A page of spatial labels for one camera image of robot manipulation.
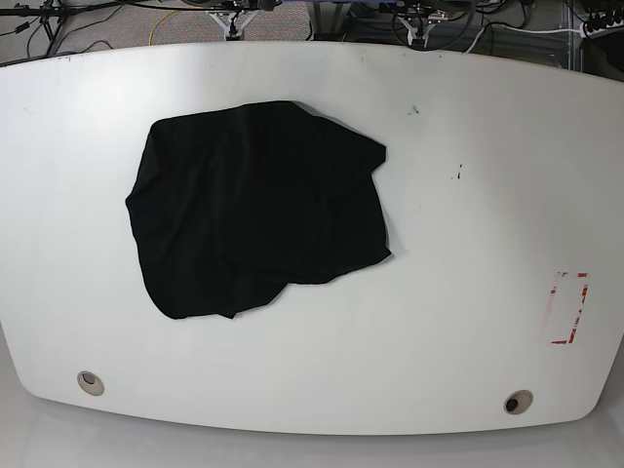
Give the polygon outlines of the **black T-shirt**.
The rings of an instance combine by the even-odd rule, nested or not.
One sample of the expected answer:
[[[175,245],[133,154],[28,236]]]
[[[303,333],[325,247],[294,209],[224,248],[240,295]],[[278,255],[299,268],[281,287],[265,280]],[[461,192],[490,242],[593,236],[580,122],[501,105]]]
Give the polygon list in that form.
[[[390,255],[383,144],[291,101],[154,122],[126,206],[167,317],[237,314]]]

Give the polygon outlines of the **black tripod stand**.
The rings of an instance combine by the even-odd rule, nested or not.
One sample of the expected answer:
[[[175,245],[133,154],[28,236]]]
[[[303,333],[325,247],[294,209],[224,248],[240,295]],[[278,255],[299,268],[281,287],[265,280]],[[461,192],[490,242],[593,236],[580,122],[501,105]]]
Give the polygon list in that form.
[[[33,59],[30,46],[35,31],[43,30],[48,40],[47,48],[39,59],[51,57],[59,48],[60,34],[67,22],[74,17],[90,12],[119,7],[114,1],[96,4],[69,4],[67,1],[42,1],[38,7],[31,7],[25,1],[17,1],[11,8],[1,9],[2,19],[19,19],[19,23],[12,29],[2,30],[1,37],[17,36],[30,27],[33,32],[26,41],[26,57]]]

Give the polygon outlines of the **red tape rectangle marking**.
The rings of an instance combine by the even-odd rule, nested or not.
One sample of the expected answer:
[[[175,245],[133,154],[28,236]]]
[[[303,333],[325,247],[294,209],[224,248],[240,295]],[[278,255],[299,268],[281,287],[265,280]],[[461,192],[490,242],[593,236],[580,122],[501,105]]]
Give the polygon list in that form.
[[[547,345],[574,340],[589,289],[588,273],[558,272],[550,290],[542,337]]]

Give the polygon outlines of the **white power strip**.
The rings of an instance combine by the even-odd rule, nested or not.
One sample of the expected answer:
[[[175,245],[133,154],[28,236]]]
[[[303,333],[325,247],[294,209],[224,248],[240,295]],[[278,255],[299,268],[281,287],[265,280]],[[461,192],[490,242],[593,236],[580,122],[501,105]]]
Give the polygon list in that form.
[[[611,33],[623,31],[623,13],[615,12],[613,15],[603,15],[588,18],[579,27],[580,35],[583,38],[598,38]]]

